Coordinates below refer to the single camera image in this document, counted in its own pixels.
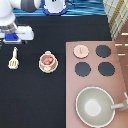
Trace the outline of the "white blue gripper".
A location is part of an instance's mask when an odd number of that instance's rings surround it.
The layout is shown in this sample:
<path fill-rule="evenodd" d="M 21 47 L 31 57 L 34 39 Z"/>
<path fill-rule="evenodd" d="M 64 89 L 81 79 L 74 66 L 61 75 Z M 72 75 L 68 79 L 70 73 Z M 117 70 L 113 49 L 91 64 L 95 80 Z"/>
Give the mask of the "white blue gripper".
<path fill-rule="evenodd" d="M 3 42 L 5 44 L 20 44 L 21 39 L 15 33 L 12 33 L 12 34 L 6 34 L 3 39 Z"/>

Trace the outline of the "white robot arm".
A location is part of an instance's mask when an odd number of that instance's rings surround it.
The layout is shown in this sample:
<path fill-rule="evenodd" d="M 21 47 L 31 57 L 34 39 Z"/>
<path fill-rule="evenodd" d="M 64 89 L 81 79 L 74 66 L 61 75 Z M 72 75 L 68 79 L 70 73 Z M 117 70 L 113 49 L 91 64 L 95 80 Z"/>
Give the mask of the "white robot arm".
<path fill-rule="evenodd" d="M 18 16 L 28 16 L 40 7 L 46 15 L 63 14 L 66 0 L 0 0 L 0 39 L 5 44 L 20 44 L 34 39 L 33 29 L 19 25 Z"/>

